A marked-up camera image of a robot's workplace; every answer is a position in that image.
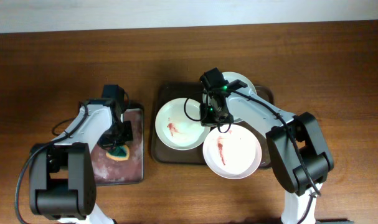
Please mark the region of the green and yellow sponge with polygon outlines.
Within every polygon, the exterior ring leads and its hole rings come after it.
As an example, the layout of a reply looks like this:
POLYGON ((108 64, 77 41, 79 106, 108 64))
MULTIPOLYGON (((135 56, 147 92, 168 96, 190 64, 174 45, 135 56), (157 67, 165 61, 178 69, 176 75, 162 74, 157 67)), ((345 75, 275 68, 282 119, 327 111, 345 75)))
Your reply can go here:
POLYGON ((127 161, 130 157, 130 149, 127 145, 111 147, 107 150, 106 156, 114 161, 127 161))

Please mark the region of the pinkish white plate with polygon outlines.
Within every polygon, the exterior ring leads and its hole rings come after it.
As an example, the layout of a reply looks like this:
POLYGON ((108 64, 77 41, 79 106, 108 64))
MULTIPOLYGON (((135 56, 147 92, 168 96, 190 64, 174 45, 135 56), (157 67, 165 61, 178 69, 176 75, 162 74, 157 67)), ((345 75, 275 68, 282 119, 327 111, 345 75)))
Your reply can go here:
POLYGON ((215 174, 225 179, 244 179, 260 166, 262 149, 257 137, 243 126, 224 125, 213 129, 206 137, 202 152, 204 160, 215 174))

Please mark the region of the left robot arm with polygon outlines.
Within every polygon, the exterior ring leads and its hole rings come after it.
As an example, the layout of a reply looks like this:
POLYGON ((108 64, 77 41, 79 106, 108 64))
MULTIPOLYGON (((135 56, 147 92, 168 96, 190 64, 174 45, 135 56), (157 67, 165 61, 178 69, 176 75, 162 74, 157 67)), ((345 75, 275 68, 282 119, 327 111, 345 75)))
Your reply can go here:
POLYGON ((130 101, 118 85, 105 85, 100 98, 80 103, 75 118, 50 142, 32 147, 23 172, 29 173, 29 205, 33 214, 59 223, 114 224, 96 203, 97 188, 91 153, 129 158, 133 140, 130 121, 123 119, 130 101))

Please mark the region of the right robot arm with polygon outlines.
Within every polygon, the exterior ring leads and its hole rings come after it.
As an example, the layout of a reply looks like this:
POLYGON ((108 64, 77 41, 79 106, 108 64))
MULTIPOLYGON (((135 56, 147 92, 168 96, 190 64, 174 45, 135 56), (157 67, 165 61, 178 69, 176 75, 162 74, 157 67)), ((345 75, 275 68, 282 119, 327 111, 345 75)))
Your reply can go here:
POLYGON ((227 133, 235 120, 249 124, 267 141, 273 173, 285 191, 282 223, 316 223, 316 201, 334 169, 334 160, 316 118, 277 108, 251 89, 240 76, 229 79, 217 68, 200 77, 204 99, 202 126, 227 133))

